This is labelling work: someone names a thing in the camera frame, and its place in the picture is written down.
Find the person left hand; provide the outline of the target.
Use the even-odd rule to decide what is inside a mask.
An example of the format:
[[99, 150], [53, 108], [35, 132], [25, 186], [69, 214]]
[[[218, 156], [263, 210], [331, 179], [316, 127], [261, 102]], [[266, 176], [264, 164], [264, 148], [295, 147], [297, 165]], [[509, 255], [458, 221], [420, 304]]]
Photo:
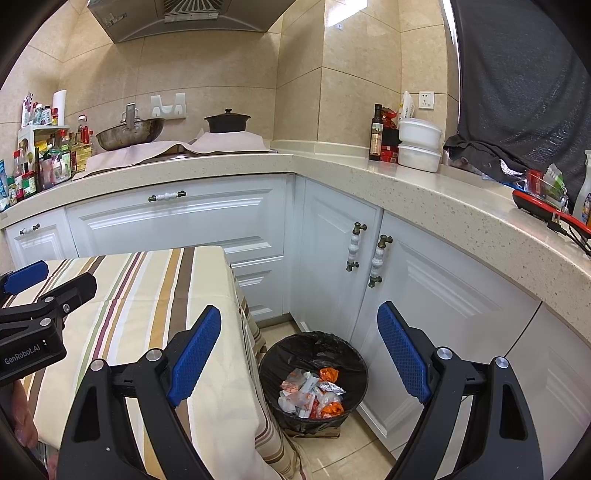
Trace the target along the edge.
[[13, 383], [11, 416], [14, 423], [15, 438], [22, 447], [32, 451], [38, 443], [38, 432], [29, 410], [26, 392], [19, 380]]

